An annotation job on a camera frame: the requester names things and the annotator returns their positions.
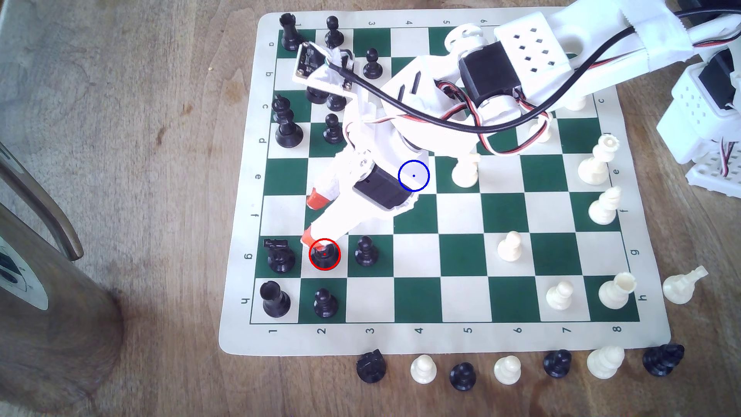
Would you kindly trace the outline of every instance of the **white pawn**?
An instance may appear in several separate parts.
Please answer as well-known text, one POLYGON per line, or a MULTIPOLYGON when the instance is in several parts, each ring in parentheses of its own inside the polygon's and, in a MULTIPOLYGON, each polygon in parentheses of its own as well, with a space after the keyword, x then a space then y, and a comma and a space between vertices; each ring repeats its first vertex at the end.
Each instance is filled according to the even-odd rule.
POLYGON ((599 300, 605 307, 621 309, 628 303, 628 296, 636 289, 636 278, 630 272, 620 272, 613 280, 599 286, 599 300))
POLYGON ((664 280, 662 289, 667 300, 675 304, 684 304, 692 298, 694 284, 702 277, 708 275, 704 266, 698 266, 697 269, 685 275, 673 275, 664 280))
POLYGON ((571 305, 571 294, 574 293, 574 285, 568 281, 561 281, 552 286, 545 293, 545 300, 551 308, 565 310, 571 305))
POLYGON ((615 159, 615 152, 620 147, 620 142, 611 134, 603 134, 592 148, 592 157, 583 160, 579 164, 577 172, 579 178, 587 184, 599 185, 607 181, 607 162, 615 159))
POLYGON ((589 205, 589 218, 601 225, 612 223, 617 216, 617 208, 620 205, 622 188, 619 185, 610 187, 599 195, 599 199, 589 205))
POLYGON ((522 374, 522 364, 516 356, 500 358, 494 364, 494 378, 504 385, 512 385, 522 374))
POLYGON ((522 255, 522 238, 519 233, 514 230, 507 233, 507 237, 496 247, 496 253, 507 262, 518 260, 522 255))
POLYGON ((597 349, 587 356, 587 369, 599 379, 611 378, 625 359, 625 349, 607 346, 597 349))
POLYGON ((412 361, 412 379, 420 384, 429 384, 437 375, 437 366, 429 355, 421 355, 412 361))

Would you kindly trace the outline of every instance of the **chess mat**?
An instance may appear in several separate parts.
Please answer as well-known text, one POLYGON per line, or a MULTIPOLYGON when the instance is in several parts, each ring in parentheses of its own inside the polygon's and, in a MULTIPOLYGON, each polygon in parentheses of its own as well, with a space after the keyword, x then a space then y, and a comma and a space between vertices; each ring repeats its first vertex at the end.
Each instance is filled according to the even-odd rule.
MULTIPOLYGON (((493 28, 534 8, 294 13, 299 32, 323 42, 329 15, 339 19, 342 48, 379 51, 380 86, 423 54, 445 55, 445 35, 459 24, 493 28)), ((542 7, 544 13, 558 8, 542 7)), ((460 188, 451 180, 455 160, 430 156, 427 187, 414 209, 391 220, 361 223, 338 240, 342 256, 329 271, 314 268, 299 239, 323 210, 306 206, 313 178, 342 150, 323 139, 330 111, 305 98, 291 81, 296 53, 280 46, 281 13, 258 27, 242 167, 227 266, 219 344, 237 355, 357 355, 521 352, 656 346, 670 332, 656 260, 648 238, 633 160, 615 88, 588 97, 581 111, 556 110, 552 137, 515 157, 496 157, 479 144, 479 182, 460 188), (270 103, 287 97, 302 143, 282 148, 270 103), (610 180, 592 186, 576 172, 600 134, 621 142, 610 180), (601 226, 589 205, 612 185, 623 189, 617 219, 601 226), (507 232, 522 235, 522 256, 509 263, 496 246, 507 232), (357 240, 373 238, 379 260, 361 267, 357 240), (262 240, 286 239, 296 265, 285 274, 268 268, 262 240), (637 277, 627 305, 613 310, 598 297, 619 272, 637 277), (289 312, 271 318, 260 286, 274 280, 291 299, 289 312), (549 307, 545 293, 562 280, 574 285, 571 306, 549 307), (328 289, 339 301, 332 318, 313 311, 314 292, 328 289)), ((342 121, 342 112, 338 114, 342 121)), ((497 150, 528 138, 528 125, 494 135, 497 150)))

